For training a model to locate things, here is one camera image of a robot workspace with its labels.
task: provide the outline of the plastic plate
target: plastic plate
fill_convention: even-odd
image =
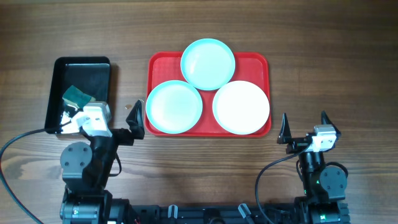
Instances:
[[[255,84],[235,81],[221,87],[213,99],[217,123],[233,134],[251,134],[269,117],[269,101]]]
[[[150,123],[168,134],[179,134],[191,129],[198,122],[202,109],[198,90],[180,80],[156,86],[146,103]]]
[[[216,90],[227,84],[235,71],[235,58],[227,45],[215,39],[190,44],[182,54],[182,75],[195,88]]]

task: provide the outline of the wood grain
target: wood grain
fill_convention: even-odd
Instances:
[[[325,158],[350,171],[346,201],[353,223],[397,223],[397,7],[395,1],[342,0],[0,5],[0,144],[44,125],[57,58],[109,57],[117,68],[111,125],[121,128],[125,105],[145,99],[150,56],[212,37],[268,59],[272,130],[260,139],[147,133],[133,147],[119,148],[123,172],[107,185],[114,197],[136,205],[254,203],[257,173],[284,156],[275,143],[282,113],[293,135],[302,136],[326,110],[343,136]],[[2,159],[16,195],[45,223],[60,223],[59,157],[75,141],[37,134],[13,144]],[[262,201],[291,202],[303,194],[294,164],[264,174]],[[3,186],[0,197],[0,223],[32,222]]]

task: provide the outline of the green sponge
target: green sponge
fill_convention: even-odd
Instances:
[[[62,96],[62,99],[69,106],[83,108],[88,102],[95,101],[95,98],[83,93],[75,86],[69,87]]]

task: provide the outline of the black cable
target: black cable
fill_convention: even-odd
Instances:
[[[2,184],[4,185],[4,188],[7,190],[7,192],[10,194],[11,198],[15,201],[15,203],[17,203],[17,205],[28,215],[30,216],[35,222],[37,223],[43,223],[41,222],[35,215],[32,214],[32,212],[30,212],[23,204],[22,202],[16,197],[16,195],[14,194],[14,192],[11,190],[10,186],[8,185],[6,178],[4,176],[4,174],[2,173],[2,169],[1,169],[1,158],[2,155],[4,153],[4,151],[7,149],[8,146],[10,146],[12,143],[14,143],[15,141],[17,141],[18,139],[21,139],[25,136],[29,136],[31,134],[36,134],[36,133],[41,133],[44,131],[58,131],[61,127],[70,124],[70,121],[61,125],[58,128],[43,128],[43,129],[38,129],[38,130],[34,130],[34,131],[28,131],[24,134],[20,134],[17,137],[11,139],[10,141],[8,141],[2,148],[0,151],[0,179]]]
[[[285,158],[279,159],[277,161],[271,162],[270,164],[268,164],[267,166],[262,168],[262,170],[260,171],[259,175],[257,176],[256,184],[254,185],[254,194],[256,195],[257,206],[259,207],[259,210],[260,210],[261,214],[264,216],[264,218],[266,218],[266,220],[270,224],[274,224],[274,223],[268,218],[268,216],[266,215],[265,211],[261,208],[261,204],[260,204],[259,192],[258,192],[260,177],[268,168],[272,167],[273,165],[278,164],[278,163],[283,162],[283,161],[286,161],[286,160],[291,159],[293,157],[296,157],[296,156],[300,155],[301,153],[305,152],[307,149],[308,149],[308,147],[305,148],[304,150],[296,153],[296,154],[293,154],[293,155],[287,156]]]
[[[120,161],[119,155],[116,153],[116,160],[119,164],[119,173],[117,174],[110,174],[109,177],[117,177],[122,172],[122,162]]]
[[[326,166],[337,166],[340,169],[342,169],[344,171],[344,173],[346,174],[346,177],[348,177],[348,169],[343,166],[342,164],[338,163],[338,162],[328,162],[326,163]]]
[[[303,182],[303,176],[301,175],[301,171],[300,171],[300,169],[299,169],[299,162],[300,162],[300,159],[297,159],[297,162],[296,162],[296,171],[297,171],[298,177],[300,178],[301,182]]]

